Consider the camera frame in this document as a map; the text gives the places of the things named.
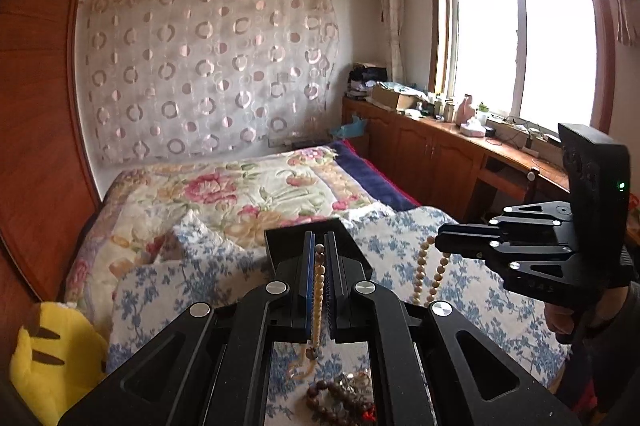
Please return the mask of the person's right hand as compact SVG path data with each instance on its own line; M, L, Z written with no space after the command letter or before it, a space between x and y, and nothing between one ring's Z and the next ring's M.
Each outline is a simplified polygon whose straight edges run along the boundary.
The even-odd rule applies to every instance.
M622 310L626 302L630 286L609 288L605 290L600 302L593 311L590 325L601 325L613 320ZM573 333L573 311L567 308L545 304L544 318L550 331L556 334L569 335Z

